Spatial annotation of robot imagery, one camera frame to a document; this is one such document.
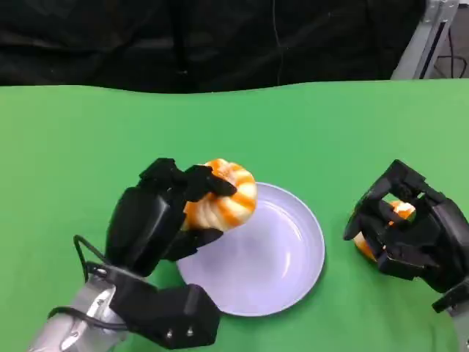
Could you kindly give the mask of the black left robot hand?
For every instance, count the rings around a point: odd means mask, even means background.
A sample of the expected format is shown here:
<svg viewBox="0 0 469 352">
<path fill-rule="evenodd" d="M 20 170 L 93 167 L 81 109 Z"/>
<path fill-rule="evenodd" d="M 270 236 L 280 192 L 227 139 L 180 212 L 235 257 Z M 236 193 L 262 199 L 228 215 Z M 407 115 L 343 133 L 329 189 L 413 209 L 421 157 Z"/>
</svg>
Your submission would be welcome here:
<svg viewBox="0 0 469 352">
<path fill-rule="evenodd" d="M 209 166 L 182 171 L 172 158 L 156 159 L 139 175 L 139 182 L 124 191 L 112 213 L 107 262 L 147 277 L 161 260 L 174 262 L 195 254 L 223 231 L 218 226 L 184 229 L 185 206 L 207 195 L 231 196 L 236 190 Z"/>
</svg>

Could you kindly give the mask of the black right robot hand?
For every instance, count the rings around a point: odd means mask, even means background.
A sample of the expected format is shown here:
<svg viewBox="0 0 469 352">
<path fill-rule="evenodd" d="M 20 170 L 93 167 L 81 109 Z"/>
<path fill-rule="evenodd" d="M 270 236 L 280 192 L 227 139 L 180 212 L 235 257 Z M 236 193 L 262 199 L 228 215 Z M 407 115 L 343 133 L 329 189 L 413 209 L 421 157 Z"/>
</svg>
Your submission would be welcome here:
<svg viewBox="0 0 469 352">
<path fill-rule="evenodd" d="M 394 160 L 357 202 L 344 239 L 361 234 L 378 270 L 439 293 L 468 275 L 468 220 L 423 175 Z"/>
</svg>

